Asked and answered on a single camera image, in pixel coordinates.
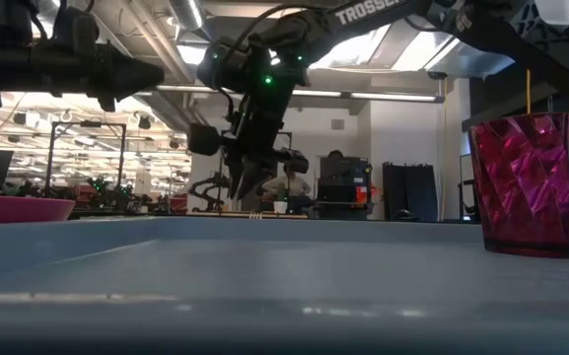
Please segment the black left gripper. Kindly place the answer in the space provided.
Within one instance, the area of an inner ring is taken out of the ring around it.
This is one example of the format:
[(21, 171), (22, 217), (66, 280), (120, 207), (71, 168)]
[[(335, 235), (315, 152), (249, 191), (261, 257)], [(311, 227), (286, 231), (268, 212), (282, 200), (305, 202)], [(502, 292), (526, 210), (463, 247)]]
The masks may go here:
[(109, 44), (94, 44), (87, 53), (46, 42), (0, 47), (0, 106), (3, 92), (44, 92), (55, 97), (85, 94), (101, 109), (114, 111), (124, 99), (165, 80), (165, 70), (127, 56), (113, 56)]

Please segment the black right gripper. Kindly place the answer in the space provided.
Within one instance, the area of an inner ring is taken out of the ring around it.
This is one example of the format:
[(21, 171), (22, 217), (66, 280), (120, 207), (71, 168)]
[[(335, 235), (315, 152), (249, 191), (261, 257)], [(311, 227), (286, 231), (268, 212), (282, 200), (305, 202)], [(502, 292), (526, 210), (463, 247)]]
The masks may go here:
[(274, 147), (284, 125), (284, 115), (294, 87), (285, 83), (260, 83), (248, 90), (242, 103), (228, 116), (229, 130), (193, 123), (187, 136), (193, 154), (212, 156), (221, 152), (229, 170), (229, 197), (243, 199), (259, 184), (274, 163), (289, 165), (297, 173), (309, 169), (303, 153)]

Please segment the pink plastic plate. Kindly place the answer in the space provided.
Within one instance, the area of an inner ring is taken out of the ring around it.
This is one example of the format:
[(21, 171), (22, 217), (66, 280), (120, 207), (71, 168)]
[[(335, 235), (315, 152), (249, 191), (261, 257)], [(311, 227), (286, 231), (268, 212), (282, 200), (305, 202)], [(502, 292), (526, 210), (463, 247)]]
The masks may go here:
[(73, 200), (0, 196), (0, 224), (66, 221)]

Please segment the red faceted plastic cup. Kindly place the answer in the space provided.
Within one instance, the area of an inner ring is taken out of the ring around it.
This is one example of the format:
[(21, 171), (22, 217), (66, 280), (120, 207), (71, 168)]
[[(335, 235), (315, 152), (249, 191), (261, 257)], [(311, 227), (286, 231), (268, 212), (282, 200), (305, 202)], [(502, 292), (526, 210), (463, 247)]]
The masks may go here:
[(498, 118), (469, 138), (485, 249), (569, 258), (569, 112)]

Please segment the black equipment cabinet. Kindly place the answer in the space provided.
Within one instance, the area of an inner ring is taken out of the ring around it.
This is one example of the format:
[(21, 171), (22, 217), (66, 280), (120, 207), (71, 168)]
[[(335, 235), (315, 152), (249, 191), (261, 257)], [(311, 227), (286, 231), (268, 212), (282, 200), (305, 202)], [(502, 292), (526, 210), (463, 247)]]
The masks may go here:
[(373, 210), (371, 172), (364, 158), (321, 158), (315, 205), (319, 217), (366, 220)]

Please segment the black panel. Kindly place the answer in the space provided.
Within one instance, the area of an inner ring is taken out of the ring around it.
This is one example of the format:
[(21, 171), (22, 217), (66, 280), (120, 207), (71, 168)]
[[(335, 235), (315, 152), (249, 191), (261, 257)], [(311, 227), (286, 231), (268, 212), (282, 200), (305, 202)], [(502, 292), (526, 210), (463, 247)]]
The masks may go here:
[(395, 165), (385, 162), (383, 200), (385, 219), (405, 209), (418, 217), (416, 222), (438, 221), (438, 199), (434, 169), (431, 165)]

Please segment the ceiling light strip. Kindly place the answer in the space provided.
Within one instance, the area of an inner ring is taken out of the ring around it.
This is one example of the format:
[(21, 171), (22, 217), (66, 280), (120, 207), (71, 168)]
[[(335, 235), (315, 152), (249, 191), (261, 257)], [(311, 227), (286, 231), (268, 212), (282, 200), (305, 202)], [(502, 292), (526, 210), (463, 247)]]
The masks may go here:
[[(198, 93), (214, 94), (216, 90), (204, 86), (191, 85), (159, 85), (157, 91), (178, 92), (178, 93)], [(322, 90), (296, 89), (292, 92), (293, 97), (304, 98), (324, 98), (324, 99), (344, 99), (362, 101), (383, 101), (383, 102), (411, 102), (423, 104), (440, 104), (445, 100), (444, 96), (437, 95), (418, 95), (405, 93), (371, 93), (371, 92), (339, 92)]]

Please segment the black rig frame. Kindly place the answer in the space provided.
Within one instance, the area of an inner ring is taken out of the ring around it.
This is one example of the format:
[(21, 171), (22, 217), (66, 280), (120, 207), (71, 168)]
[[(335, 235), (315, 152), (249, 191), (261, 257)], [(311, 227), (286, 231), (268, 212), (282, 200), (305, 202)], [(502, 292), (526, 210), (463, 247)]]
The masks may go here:
[(121, 135), (119, 136), (120, 150), (119, 150), (119, 161), (118, 161), (118, 170), (117, 170), (117, 183), (115, 186), (117, 189), (121, 189), (124, 153), (126, 148), (127, 125), (125, 123), (110, 123), (110, 122), (101, 122), (98, 120), (83, 120), (78, 122), (65, 122), (58, 120), (51, 122), (43, 196), (47, 197), (48, 194), (51, 192), (52, 163), (53, 163), (55, 142), (57, 139), (60, 138), (61, 135), (63, 135), (72, 126), (81, 126), (86, 128), (103, 128), (105, 126), (105, 127), (119, 127), (121, 129)]

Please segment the silver ventilation duct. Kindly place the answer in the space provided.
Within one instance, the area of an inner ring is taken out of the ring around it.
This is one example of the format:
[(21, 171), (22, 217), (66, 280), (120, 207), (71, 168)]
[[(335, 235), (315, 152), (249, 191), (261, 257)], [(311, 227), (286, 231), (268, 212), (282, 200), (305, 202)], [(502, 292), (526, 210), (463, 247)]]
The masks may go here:
[(168, 0), (170, 11), (182, 30), (195, 31), (205, 22), (199, 0)]

